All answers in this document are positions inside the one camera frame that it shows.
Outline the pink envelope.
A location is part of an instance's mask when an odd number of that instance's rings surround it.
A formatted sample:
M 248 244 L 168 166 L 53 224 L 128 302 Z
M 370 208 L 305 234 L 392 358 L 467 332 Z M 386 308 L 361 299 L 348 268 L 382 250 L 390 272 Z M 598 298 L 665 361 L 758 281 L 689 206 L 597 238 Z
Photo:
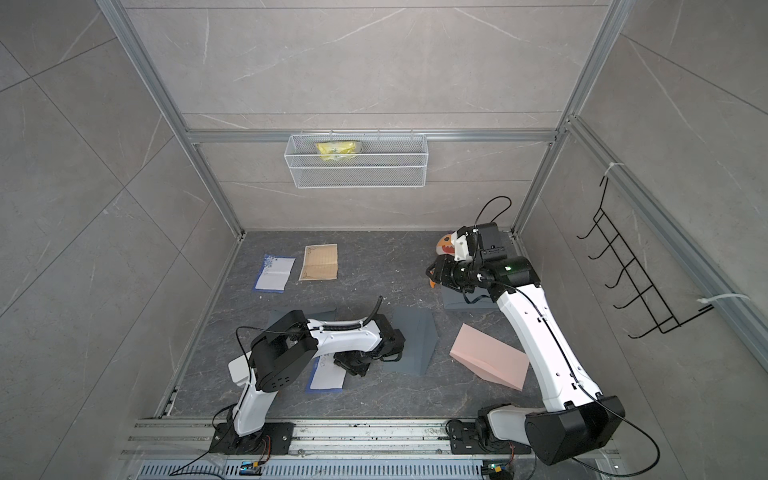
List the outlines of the pink envelope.
M 450 356 L 485 381 L 523 390 L 527 355 L 467 324 L 461 326 Z

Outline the cream letter paper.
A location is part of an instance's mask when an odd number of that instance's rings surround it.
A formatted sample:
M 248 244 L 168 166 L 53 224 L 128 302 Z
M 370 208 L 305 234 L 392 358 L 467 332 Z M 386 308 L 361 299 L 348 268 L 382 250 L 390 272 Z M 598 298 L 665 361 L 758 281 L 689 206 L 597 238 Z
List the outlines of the cream letter paper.
M 336 244 L 305 247 L 300 281 L 335 280 L 338 276 L 338 246 Z

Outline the blue bordered letter paper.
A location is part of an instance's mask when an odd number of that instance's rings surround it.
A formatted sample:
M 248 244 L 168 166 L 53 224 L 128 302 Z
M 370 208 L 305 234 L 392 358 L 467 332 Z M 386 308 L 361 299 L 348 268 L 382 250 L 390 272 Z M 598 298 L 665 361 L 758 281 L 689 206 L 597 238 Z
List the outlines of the blue bordered letter paper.
M 294 263 L 293 257 L 265 254 L 253 290 L 256 292 L 283 293 Z

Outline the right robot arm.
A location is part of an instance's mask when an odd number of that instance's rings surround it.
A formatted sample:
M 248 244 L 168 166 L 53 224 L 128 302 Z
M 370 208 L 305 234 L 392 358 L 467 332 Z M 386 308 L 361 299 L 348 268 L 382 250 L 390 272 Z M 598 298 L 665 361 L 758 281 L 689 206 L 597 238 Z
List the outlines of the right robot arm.
M 515 331 L 540 386 L 543 409 L 499 405 L 479 410 L 468 440 L 458 432 L 461 421 L 446 425 L 461 447 L 486 453 L 529 449 L 543 464 L 566 460 L 603 448 L 620 425 L 627 423 L 616 396 L 605 395 L 583 369 L 552 315 L 541 281 L 524 256 L 511 257 L 498 225 L 474 221 L 445 235 L 437 257 L 426 269 L 434 285 L 462 295 L 474 304 L 483 289 Z

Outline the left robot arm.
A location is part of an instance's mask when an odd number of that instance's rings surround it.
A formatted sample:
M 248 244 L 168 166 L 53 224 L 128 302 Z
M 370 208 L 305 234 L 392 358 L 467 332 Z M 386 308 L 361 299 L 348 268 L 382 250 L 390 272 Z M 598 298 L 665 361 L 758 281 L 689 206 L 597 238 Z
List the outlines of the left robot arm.
M 379 297 L 373 311 L 357 320 L 319 320 L 291 310 L 262 329 L 250 348 L 228 364 L 230 378 L 242 392 L 226 408 L 226 421 L 214 426 L 213 445 L 261 436 L 277 393 L 321 356 L 329 355 L 335 366 L 360 377 L 374 361 L 399 361 L 405 337 L 379 312 L 382 301 Z

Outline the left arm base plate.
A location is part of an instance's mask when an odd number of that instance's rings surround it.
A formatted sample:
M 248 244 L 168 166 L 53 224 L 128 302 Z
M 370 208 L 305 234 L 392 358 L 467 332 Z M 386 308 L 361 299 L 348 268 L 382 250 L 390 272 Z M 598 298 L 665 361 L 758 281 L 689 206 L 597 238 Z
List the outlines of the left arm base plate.
M 268 422 L 254 434 L 238 436 L 232 423 L 219 423 L 208 449 L 225 455 L 286 455 L 294 433 L 294 423 Z

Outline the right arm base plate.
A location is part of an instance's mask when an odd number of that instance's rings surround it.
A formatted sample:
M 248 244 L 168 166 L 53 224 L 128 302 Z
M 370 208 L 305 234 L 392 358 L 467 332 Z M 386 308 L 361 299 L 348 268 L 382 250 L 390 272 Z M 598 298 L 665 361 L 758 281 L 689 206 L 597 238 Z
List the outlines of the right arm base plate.
M 490 427 L 482 420 L 463 421 L 450 419 L 444 426 L 451 453 L 454 455 L 473 454 L 530 454 L 531 447 L 496 438 Z

